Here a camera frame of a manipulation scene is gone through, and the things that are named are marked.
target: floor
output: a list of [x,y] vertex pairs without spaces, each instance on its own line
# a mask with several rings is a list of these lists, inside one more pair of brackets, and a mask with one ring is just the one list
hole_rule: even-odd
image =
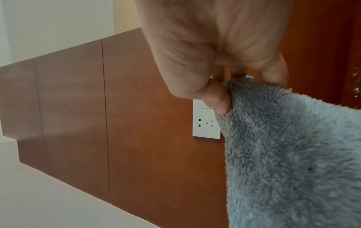
[[0,227],[157,228],[18,162],[16,141],[0,136]]

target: gray fleece cloth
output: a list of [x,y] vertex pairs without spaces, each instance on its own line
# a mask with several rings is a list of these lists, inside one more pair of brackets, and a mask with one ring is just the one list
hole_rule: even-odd
[[361,111],[228,82],[230,228],[360,228]]

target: fluffy fabric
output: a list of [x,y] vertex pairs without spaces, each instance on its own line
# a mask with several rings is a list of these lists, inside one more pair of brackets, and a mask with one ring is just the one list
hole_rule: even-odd
[[361,111],[274,86],[228,82],[231,228],[360,228]]

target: gray towel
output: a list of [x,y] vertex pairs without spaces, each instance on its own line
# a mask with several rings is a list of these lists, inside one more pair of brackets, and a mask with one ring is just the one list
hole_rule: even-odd
[[361,111],[274,86],[228,82],[231,228],[360,228]]

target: hand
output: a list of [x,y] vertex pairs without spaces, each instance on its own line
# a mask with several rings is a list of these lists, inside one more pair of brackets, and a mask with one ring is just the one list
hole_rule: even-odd
[[294,0],[136,0],[142,29],[170,92],[203,100],[225,115],[231,99],[221,66],[231,74],[259,71],[285,87],[279,53]]

